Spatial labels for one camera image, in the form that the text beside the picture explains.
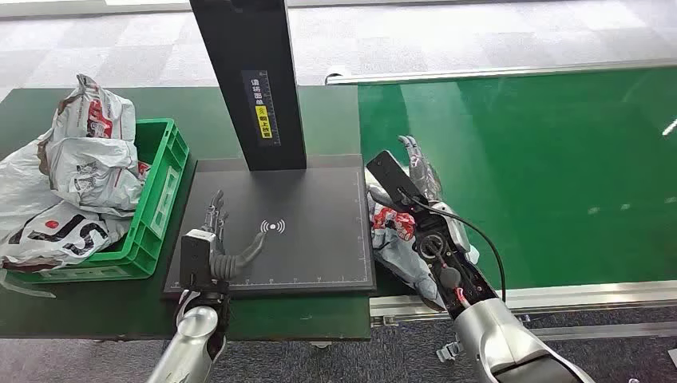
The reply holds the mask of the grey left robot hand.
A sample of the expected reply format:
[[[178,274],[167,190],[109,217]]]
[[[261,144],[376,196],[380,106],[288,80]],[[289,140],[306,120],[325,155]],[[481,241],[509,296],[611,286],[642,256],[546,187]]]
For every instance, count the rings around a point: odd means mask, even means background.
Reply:
[[[267,234],[263,232],[256,234],[252,243],[239,254],[228,254],[224,247],[224,224],[228,213],[221,213],[223,206],[224,193],[218,189],[206,210],[205,220],[200,229],[215,236],[215,250],[209,257],[212,276],[217,280],[231,281],[261,253]]]

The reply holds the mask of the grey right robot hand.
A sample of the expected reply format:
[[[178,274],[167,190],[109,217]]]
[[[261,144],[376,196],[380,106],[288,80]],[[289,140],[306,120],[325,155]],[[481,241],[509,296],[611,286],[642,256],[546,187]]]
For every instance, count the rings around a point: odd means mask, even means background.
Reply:
[[[409,177],[428,201],[440,202],[442,187],[432,164],[413,136],[398,136],[409,157]]]

